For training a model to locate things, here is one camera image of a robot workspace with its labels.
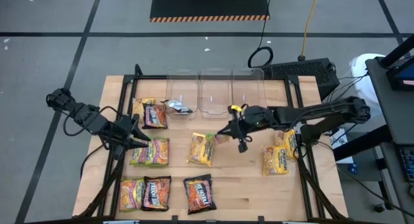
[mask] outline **black and orange striped mat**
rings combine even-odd
[[[152,23],[270,19],[267,0],[153,0]]]

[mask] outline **yellow snack bag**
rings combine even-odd
[[[168,165],[168,145],[169,138],[155,137],[147,148],[147,158],[145,165],[148,166],[167,166]]]
[[[154,98],[137,98],[134,99],[133,102],[133,110],[132,114],[139,114],[140,115],[140,121],[144,119],[144,104],[155,104]]]
[[[229,140],[230,137],[225,135],[193,133],[190,155],[188,156],[187,162],[206,164],[211,167],[214,147]]]
[[[285,148],[272,146],[262,148],[263,169],[262,175],[283,175],[287,170],[287,151]]]
[[[128,212],[139,210],[142,205],[145,184],[141,179],[122,179],[120,194],[120,211]]]
[[[203,134],[193,133],[191,138],[190,155],[187,162],[196,162],[212,166],[214,141],[209,140]]]
[[[286,149],[287,159],[294,159],[295,148],[298,146],[296,142],[295,131],[292,129],[290,131],[277,131],[274,136],[274,142],[277,147],[282,147]]]

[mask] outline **snack bag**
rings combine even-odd
[[[274,136],[274,141],[277,147],[283,147],[287,151],[287,159],[294,159],[295,149],[298,146],[296,142],[295,131],[277,131]]]
[[[167,166],[168,165],[168,138],[155,137],[151,139],[146,150],[145,165]]]
[[[145,143],[149,145],[149,142],[146,140],[136,139],[134,140]],[[137,165],[145,165],[147,159],[147,151],[148,148],[135,148],[132,154],[132,159],[129,162],[130,165],[137,166]]]
[[[171,176],[144,177],[145,192],[142,198],[144,211],[167,211]]]
[[[179,101],[165,100],[161,102],[167,107],[167,110],[169,110],[169,113],[177,113],[181,115],[187,115],[189,113],[193,113],[193,111],[190,108],[186,107],[184,104],[182,104]]]
[[[140,115],[139,122],[142,122],[143,119],[144,119],[144,104],[155,104],[155,99],[154,98],[137,98],[137,99],[134,99],[132,114],[139,114]]]
[[[287,151],[283,147],[262,148],[263,170],[262,175],[281,175],[287,174]]]
[[[213,201],[212,176],[210,174],[187,178],[184,180],[184,187],[188,198],[188,214],[217,209]]]
[[[193,133],[187,162],[196,162],[212,167],[214,147],[229,140],[230,137],[225,135]]]
[[[144,104],[144,126],[142,128],[167,128],[166,107],[164,105]]]
[[[120,211],[129,212],[139,210],[142,205],[144,190],[144,178],[123,179],[121,182]]]

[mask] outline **clear plastic bin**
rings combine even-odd
[[[203,118],[227,118],[232,104],[232,71],[205,69],[200,72],[199,109]]]
[[[266,106],[265,74],[261,69],[234,69],[232,76],[233,105]]]
[[[171,118],[193,119],[198,110],[199,74],[198,71],[175,69],[167,71],[166,100],[176,100],[190,108],[192,113],[176,113],[167,109]]]

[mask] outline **wooden table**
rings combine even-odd
[[[102,92],[100,107],[118,106],[119,94],[122,87],[122,76],[108,76]],[[136,92],[137,98],[154,97],[158,101],[166,97],[165,80],[139,80]],[[319,104],[320,96],[314,77],[300,77],[300,87],[305,106]],[[294,88],[292,97],[296,102]],[[282,81],[265,80],[265,94],[270,106],[287,106],[285,87]],[[115,119],[115,113],[104,111],[109,120]],[[207,119],[198,114],[192,120],[177,120],[168,118],[168,129],[144,130],[148,135],[169,137],[169,165],[165,168],[134,167],[129,165],[132,150],[125,158],[123,176],[126,178],[160,175],[171,175],[171,193],[169,196],[169,210],[167,212],[118,212],[117,219],[171,219],[178,215],[179,219],[216,219],[216,220],[257,220],[264,216],[267,221],[305,221],[305,207],[297,162],[289,161],[289,173],[262,177],[261,175],[261,147],[274,145],[274,131],[271,129],[251,134],[253,142],[248,144],[249,150],[239,153],[237,141],[221,144],[214,149],[213,167],[187,163],[190,149],[190,139],[193,132],[215,133],[225,127],[228,119]],[[329,144],[327,137],[322,142]],[[89,152],[101,145],[98,137],[92,137]],[[316,169],[321,189],[331,203],[347,216],[343,199],[338,171],[332,151],[323,145],[313,147]],[[85,164],[83,177],[80,182],[78,197],[73,214],[79,214],[93,200],[101,189],[104,178],[108,151],[96,152]],[[200,214],[187,215],[188,202],[182,180],[186,177],[211,174],[213,177],[213,198],[217,210]],[[314,199],[314,192],[309,186],[313,216],[318,212]],[[107,195],[104,214],[109,214],[109,207],[113,189]]]

